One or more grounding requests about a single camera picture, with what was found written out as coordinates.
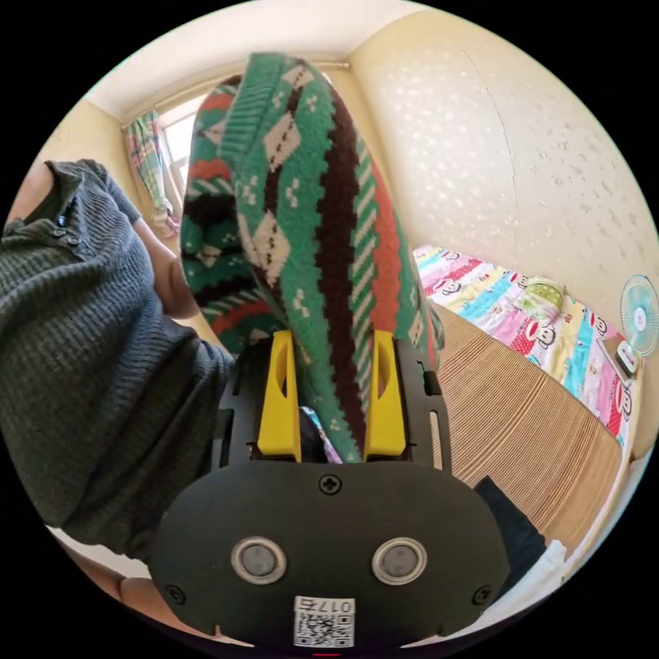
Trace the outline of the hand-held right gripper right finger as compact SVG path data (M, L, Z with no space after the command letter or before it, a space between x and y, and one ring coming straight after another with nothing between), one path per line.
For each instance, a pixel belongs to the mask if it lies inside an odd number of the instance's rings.
M364 459L399 459L405 450L406 434L395 339L389 332L376 330L373 335Z

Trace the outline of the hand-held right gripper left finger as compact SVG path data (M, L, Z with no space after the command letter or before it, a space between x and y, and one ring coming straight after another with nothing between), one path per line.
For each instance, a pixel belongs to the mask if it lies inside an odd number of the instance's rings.
M289 331L273 335L257 448L267 459L301 458L294 346Z

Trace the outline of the person's right hand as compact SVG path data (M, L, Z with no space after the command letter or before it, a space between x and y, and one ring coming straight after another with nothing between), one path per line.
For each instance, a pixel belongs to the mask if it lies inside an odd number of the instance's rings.
M129 577L119 583L119 595L123 604L162 623L176 620L151 579Z

